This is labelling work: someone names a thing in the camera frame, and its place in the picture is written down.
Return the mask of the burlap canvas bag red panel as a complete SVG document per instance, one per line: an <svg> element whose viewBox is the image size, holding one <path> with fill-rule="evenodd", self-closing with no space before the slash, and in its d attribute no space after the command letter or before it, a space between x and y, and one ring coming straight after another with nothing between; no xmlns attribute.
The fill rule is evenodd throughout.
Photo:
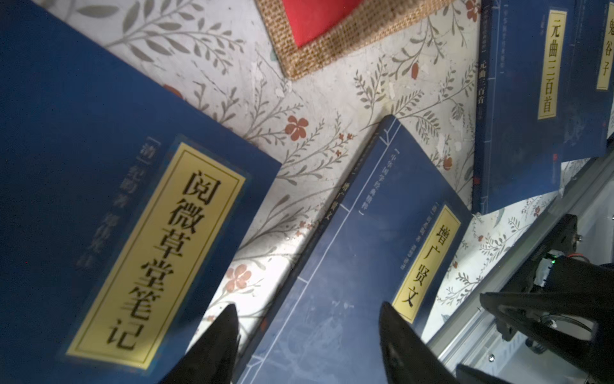
<svg viewBox="0 0 614 384"><path fill-rule="evenodd" d="M299 80L410 27L450 1L257 1L280 67Z"/></svg>

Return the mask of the blue book Yuewei notes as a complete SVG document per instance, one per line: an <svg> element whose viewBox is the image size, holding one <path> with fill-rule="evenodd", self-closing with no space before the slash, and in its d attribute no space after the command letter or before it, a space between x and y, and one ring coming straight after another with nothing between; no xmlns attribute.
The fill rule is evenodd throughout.
<svg viewBox="0 0 614 384"><path fill-rule="evenodd" d="M161 382L280 166L41 6L2 2L2 382Z"/></svg>

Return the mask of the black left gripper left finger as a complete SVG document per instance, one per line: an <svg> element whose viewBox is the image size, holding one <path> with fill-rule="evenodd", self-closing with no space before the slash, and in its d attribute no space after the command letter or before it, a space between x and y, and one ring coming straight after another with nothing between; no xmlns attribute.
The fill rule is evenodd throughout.
<svg viewBox="0 0 614 384"><path fill-rule="evenodd" d="M238 347L238 313L230 304L159 383L231 383Z"/></svg>

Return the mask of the blue book Zengguang Xianwen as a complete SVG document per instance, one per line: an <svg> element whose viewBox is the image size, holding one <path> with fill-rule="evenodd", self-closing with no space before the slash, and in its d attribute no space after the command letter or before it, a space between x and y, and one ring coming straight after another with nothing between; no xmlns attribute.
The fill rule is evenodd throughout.
<svg viewBox="0 0 614 384"><path fill-rule="evenodd" d="M383 118L233 380L385 382L382 303L421 333L471 219L409 130Z"/></svg>

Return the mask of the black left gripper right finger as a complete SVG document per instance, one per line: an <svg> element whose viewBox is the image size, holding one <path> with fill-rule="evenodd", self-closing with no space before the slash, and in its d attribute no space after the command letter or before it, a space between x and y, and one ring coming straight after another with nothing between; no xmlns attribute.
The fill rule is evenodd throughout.
<svg viewBox="0 0 614 384"><path fill-rule="evenodd" d="M389 302L380 308L379 334L388 383L457 383Z"/></svg>

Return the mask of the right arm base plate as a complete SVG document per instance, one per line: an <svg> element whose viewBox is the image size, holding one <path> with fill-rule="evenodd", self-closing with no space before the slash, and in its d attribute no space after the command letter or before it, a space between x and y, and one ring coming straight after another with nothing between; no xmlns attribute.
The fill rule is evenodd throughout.
<svg viewBox="0 0 614 384"><path fill-rule="evenodd" d="M499 292L480 295L509 341L521 332L602 383L613 381L613 265L577 253L577 216L566 214ZM592 323L587 340L552 328L555 317Z"/></svg>

